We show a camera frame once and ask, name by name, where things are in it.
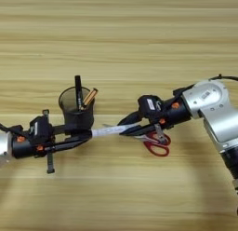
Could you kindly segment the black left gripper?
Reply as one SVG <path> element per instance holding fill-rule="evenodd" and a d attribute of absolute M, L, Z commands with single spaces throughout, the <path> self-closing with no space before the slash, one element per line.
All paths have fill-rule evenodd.
<path fill-rule="evenodd" d="M 86 143 L 92 138 L 91 128 L 93 126 L 93 110 L 85 109 L 78 112 L 76 110 L 63 111 L 64 124 L 53 126 L 49 123 L 44 111 L 43 136 L 23 136 L 14 135 L 12 137 L 12 155 L 16 159 L 25 157 L 47 157 L 47 173 L 54 173 L 53 154 L 59 151 L 73 149 L 83 143 Z M 55 136 L 59 134 L 70 135 L 70 138 L 63 142 L 54 143 Z"/>

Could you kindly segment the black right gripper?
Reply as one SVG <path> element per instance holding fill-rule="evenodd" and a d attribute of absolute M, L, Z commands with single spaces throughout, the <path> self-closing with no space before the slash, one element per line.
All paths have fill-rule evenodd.
<path fill-rule="evenodd" d="M 165 111 L 159 116 L 159 124 L 149 124 L 145 126 L 136 125 L 121 132 L 121 135 L 132 136 L 142 139 L 145 142 L 167 144 L 167 138 L 163 129 L 171 129 L 175 125 L 186 122 L 192 118 L 184 101 L 179 98 L 177 101 L 172 99 L 164 101 Z M 142 120 L 139 111 L 135 111 L 123 118 L 119 125 L 138 123 Z"/>

